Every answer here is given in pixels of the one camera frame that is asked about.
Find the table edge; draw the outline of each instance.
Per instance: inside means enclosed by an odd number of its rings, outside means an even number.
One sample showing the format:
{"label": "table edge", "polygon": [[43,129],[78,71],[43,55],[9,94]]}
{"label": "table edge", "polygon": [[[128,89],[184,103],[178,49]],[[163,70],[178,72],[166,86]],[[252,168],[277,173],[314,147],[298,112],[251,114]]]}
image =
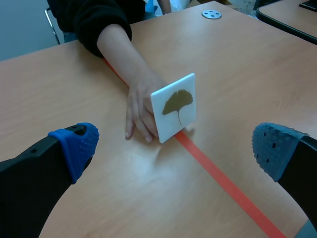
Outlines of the table edge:
{"label": "table edge", "polygon": [[282,31],[285,31],[289,34],[292,34],[294,36],[297,36],[299,38],[302,38],[303,40],[306,40],[310,43],[313,43],[315,45],[317,45],[317,37],[315,36],[312,36],[310,34],[307,34],[303,31],[300,31],[292,26],[289,26],[287,24],[284,24],[283,22],[280,22],[278,20],[275,20],[274,18],[268,16],[268,15],[265,15],[264,13],[261,12],[261,8],[262,7],[265,7],[265,6],[261,6],[259,8],[257,8],[256,10],[256,17],[260,20],[260,21],[263,21],[271,26],[274,26]]}

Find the human hand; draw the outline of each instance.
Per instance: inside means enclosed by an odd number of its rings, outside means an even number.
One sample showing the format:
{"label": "human hand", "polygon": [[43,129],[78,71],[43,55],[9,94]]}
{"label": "human hand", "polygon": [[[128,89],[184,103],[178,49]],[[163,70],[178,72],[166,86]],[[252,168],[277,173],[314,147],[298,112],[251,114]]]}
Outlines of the human hand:
{"label": "human hand", "polygon": [[150,96],[164,86],[166,83],[157,75],[130,84],[125,120],[126,140],[132,137],[135,127],[148,143],[153,140],[153,136],[159,136]]}

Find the person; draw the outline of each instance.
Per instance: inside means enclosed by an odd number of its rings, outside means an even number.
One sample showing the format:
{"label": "person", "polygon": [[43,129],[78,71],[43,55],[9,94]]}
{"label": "person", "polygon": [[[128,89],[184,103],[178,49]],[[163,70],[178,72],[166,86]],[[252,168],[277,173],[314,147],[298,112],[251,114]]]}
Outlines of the person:
{"label": "person", "polygon": [[[94,55],[104,57],[129,87],[125,138],[137,128],[150,143],[158,137],[150,94],[166,83],[131,43],[130,24],[145,17],[143,0],[48,0],[65,41],[78,40]],[[169,0],[158,0],[163,14]]]}

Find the red tape line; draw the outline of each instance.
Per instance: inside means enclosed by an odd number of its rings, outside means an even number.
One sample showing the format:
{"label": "red tape line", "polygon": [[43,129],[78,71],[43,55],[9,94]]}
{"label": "red tape line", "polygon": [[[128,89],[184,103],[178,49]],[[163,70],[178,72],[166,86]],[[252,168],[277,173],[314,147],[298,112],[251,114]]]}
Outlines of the red tape line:
{"label": "red tape line", "polygon": [[[114,71],[112,66],[106,61],[106,64]],[[245,213],[267,234],[270,238],[286,238],[286,236],[274,225],[254,203],[212,162],[195,143],[180,131],[175,138],[185,149],[201,164],[201,166],[213,177],[213,179],[222,187],[224,191],[242,208]]]}

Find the white card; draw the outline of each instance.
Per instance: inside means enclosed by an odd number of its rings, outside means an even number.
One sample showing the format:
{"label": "white card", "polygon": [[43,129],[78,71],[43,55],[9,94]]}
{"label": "white card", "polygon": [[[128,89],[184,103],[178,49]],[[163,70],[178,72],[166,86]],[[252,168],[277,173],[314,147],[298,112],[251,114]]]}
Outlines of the white card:
{"label": "white card", "polygon": [[160,143],[196,119],[196,75],[191,73],[151,94]]}

